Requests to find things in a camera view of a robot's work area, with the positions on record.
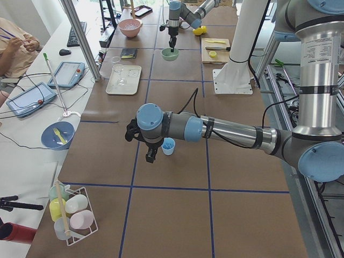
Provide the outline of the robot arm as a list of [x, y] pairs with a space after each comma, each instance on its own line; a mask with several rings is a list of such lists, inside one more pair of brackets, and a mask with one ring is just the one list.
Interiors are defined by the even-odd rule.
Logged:
[[170, 1], [169, 18], [167, 23], [168, 34], [170, 35], [169, 46], [174, 52], [176, 45], [180, 18], [187, 22], [192, 28], [197, 29], [201, 26], [202, 19], [213, 8], [219, 6], [219, 0], [207, 0], [203, 2], [195, 11], [191, 11], [184, 3], [180, 1]]
[[125, 138], [148, 147], [154, 162], [165, 138], [197, 142], [217, 139], [276, 156], [316, 182], [343, 175], [342, 133], [335, 125], [343, 1], [279, 1], [274, 33], [279, 41], [301, 41], [298, 124], [291, 131], [249, 126], [182, 110], [142, 105]]

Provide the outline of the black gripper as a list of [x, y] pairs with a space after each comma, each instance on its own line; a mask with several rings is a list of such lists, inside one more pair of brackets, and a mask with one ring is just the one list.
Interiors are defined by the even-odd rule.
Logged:
[[173, 53], [176, 45], [176, 36], [178, 35], [178, 27], [168, 27], [168, 34], [170, 35], [169, 46], [170, 51]]
[[150, 139], [148, 137], [143, 136], [144, 142], [146, 146], [149, 148], [146, 154], [146, 161], [148, 163], [153, 163], [156, 160], [156, 154], [158, 148], [163, 144], [164, 137], [157, 137], [154, 139]]

